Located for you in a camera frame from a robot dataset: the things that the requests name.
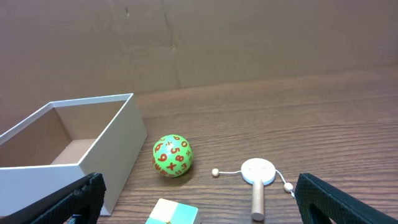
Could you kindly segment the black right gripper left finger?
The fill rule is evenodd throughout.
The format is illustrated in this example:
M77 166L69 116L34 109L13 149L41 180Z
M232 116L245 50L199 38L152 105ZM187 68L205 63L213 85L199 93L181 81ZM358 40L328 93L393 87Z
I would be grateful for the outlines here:
M1 219L1 224L96 224L106 191L103 175L90 173Z

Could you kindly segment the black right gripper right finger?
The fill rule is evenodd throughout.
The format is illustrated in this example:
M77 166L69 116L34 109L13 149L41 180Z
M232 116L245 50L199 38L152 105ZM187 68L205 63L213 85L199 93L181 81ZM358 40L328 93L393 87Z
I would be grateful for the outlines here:
M298 177L295 198L304 224L397 224L397 220L318 177Z

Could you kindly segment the white cardboard box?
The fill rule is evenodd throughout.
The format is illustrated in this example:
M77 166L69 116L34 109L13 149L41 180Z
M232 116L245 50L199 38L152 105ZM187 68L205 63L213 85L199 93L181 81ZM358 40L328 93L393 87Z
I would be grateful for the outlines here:
M1 215L92 172L103 175L110 215L147 131L132 93L51 101L1 135Z

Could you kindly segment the white wooden rattle drum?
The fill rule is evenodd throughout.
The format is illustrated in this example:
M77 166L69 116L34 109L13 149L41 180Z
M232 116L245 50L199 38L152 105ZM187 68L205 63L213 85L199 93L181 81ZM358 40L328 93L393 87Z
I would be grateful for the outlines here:
M255 221L263 221L265 218L264 189L265 186L273 183L276 175L282 180L284 191L295 198L294 186L285 180L282 173L275 168L272 162L266 159L248 159L238 171L222 172L219 169L213 169L211 174L213 177L241 174L243 180L252 185L251 218Z

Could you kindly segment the colourful puzzle cube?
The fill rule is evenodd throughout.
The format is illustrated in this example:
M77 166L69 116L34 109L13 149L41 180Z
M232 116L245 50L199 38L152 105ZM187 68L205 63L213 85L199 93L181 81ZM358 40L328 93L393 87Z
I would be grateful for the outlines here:
M201 218L196 207L160 198L146 224L201 224Z

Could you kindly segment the green number ball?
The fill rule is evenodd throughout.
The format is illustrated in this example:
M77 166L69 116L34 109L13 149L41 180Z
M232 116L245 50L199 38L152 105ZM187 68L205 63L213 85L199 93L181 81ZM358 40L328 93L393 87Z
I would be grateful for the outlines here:
M152 166L164 177L179 177L193 164L193 150L182 136L169 134L161 137L152 150Z

